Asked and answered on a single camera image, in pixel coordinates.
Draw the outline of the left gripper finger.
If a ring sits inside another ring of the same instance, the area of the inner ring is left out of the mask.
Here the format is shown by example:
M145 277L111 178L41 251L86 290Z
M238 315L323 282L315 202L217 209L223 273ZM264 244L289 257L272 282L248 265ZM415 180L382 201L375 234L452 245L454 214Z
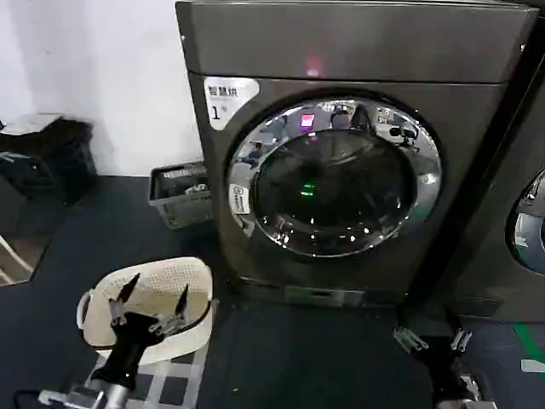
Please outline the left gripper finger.
M111 325L126 324L127 320L124 318L123 306L133 293L140 276L140 274L136 274L128 283L123 285L116 298L110 298L108 300L112 317Z
M168 315L158 315L158 322L151 325L148 329L150 333L157 335L173 335L186 325L185 311L187 298L189 294L189 285L186 285L184 291L175 306L174 313Z

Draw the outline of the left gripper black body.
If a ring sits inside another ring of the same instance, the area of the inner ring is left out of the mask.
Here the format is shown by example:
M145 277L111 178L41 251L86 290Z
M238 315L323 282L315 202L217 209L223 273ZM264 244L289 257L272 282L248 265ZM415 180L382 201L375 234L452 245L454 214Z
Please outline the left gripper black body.
M161 343L161 336L150 331L158 323L155 317L126 314L124 318L124 325L112 326L116 342L106 363L93 371L91 379L134 390L141 358L147 348Z

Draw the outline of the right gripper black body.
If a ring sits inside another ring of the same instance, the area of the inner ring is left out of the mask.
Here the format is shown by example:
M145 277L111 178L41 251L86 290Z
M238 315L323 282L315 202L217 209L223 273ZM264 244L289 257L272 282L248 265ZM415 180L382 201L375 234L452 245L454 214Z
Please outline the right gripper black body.
M452 348L449 343L432 343L417 352L417 359L432 380L432 397L466 395L467 388L458 371L459 358L465 352L465 347Z

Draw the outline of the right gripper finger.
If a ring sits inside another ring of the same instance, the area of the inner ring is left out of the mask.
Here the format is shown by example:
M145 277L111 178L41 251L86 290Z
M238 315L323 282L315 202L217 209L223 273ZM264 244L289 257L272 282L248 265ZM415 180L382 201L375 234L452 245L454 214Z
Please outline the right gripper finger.
M407 327L395 327L393 329L393 338L407 353L413 353L422 349L422 340Z
M459 328L456 331L455 336L452 338L450 349L457 353L464 353L472 335L473 333L471 331L466 331L463 328Z

